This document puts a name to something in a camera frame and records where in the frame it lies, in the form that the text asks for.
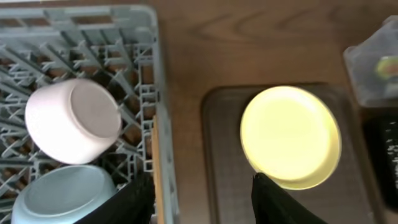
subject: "gray dish rack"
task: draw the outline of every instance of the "gray dish rack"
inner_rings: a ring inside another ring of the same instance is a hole
[[[141,5],[0,10],[0,223],[18,193],[65,164],[30,139],[24,107],[37,88],[69,78],[105,86],[119,103],[122,135],[93,163],[118,187],[152,172],[151,129],[157,116],[163,207],[177,223],[171,120],[157,16]]]

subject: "wooden table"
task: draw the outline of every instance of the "wooden table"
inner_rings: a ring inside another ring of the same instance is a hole
[[[132,4],[79,0],[0,7]],[[345,48],[398,14],[395,0],[148,0],[159,14],[180,221],[210,221],[200,106],[226,85],[326,82],[350,91]]]

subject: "yellow bowl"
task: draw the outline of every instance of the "yellow bowl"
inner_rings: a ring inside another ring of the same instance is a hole
[[[253,98],[243,113],[241,143],[257,172],[289,190],[327,180],[341,154],[331,111],[313,94],[292,86],[273,87]]]

